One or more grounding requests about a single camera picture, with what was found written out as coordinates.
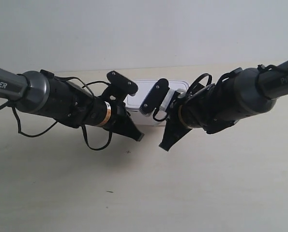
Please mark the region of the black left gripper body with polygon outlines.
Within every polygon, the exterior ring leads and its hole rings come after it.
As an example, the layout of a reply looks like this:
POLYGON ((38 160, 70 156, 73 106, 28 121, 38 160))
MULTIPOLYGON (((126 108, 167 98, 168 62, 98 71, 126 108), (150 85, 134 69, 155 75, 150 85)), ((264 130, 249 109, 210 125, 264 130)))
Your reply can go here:
POLYGON ((132 121, 123 103, 127 95, 127 90, 121 87, 107 87, 100 96, 94 95, 85 124, 112 132, 129 130, 132 121))

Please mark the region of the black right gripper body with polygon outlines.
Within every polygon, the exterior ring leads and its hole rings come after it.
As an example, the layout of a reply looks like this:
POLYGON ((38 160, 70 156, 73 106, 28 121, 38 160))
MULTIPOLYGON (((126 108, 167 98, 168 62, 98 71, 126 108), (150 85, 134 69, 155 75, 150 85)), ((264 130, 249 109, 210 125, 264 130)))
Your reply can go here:
POLYGON ((187 130, 215 128, 214 112, 215 84, 192 84, 182 97, 177 97, 167 109, 167 124, 175 125, 187 130))

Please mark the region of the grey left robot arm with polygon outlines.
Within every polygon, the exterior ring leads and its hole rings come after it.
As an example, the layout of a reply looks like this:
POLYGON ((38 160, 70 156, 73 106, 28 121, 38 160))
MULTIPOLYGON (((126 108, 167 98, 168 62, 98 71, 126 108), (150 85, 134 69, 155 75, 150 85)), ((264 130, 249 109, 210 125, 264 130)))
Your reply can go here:
POLYGON ((52 118, 70 128, 100 127, 139 142, 144 134, 124 103, 138 86, 116 71, 106 76, 107 87, 96 96, 87 84, 73 83, 73 77, 58 77, 46 70, 14 74, 0 68, 0 98, 23 113, 52 118))

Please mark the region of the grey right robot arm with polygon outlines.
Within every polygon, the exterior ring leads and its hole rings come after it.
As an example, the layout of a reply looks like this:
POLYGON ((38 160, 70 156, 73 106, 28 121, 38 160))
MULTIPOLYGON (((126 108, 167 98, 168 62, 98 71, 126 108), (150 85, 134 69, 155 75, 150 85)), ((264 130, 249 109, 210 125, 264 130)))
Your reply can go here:
POLYGON ((266 113, 288 95, 288 60, 280 65, 236 68, 216 83, 204 73, 170 107, 159 147, 165 151, 192 129, 215 134, 238 121, 266 113))

